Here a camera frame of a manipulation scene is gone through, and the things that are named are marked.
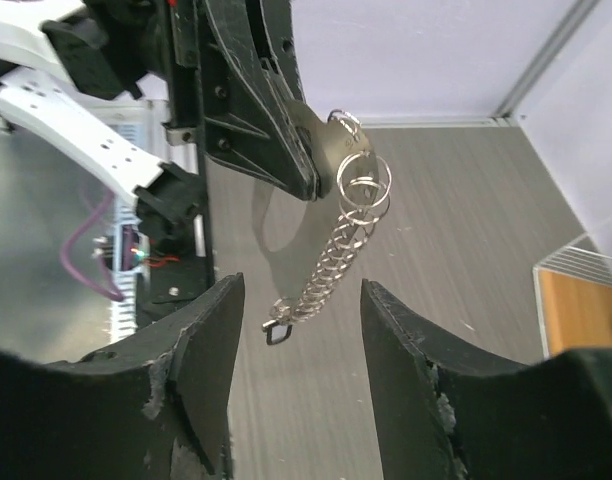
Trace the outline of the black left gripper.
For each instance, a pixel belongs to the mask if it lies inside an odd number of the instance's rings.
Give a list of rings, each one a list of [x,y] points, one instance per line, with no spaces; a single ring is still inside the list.
[[[104,52],[122,86],[143,96],[138,81],[153,74],[166,84],[172,145],[203,145],[198,48],[191,1],[87,1],[106,36]],[[322,194],[312,136],[291,116],[305,103],[288,1],[203,1],[200,32],[206,153],[219,165],[302,200]]]

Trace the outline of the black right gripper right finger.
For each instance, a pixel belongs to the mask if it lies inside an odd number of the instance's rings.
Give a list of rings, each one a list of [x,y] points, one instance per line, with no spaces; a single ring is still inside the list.
[[[612,479],[612,348],[532,365],[364,281],[361,326],[387,479]]]

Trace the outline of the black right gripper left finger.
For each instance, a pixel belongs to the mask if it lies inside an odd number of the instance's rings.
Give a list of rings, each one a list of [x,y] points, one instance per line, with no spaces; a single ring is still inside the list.
[[[77,362],[0,350],[0,479],[228,479],[241,274]]]

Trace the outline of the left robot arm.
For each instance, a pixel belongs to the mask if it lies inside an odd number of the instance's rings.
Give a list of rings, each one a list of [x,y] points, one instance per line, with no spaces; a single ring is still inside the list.
[[[68,87],[112,101],[167,87],[172,145],[303,201],[329,191],[314,151],[286,1],[0,1],[0,117],[77,162],[131,206],[152,248],[182,255],[204,180],[123,139]]]

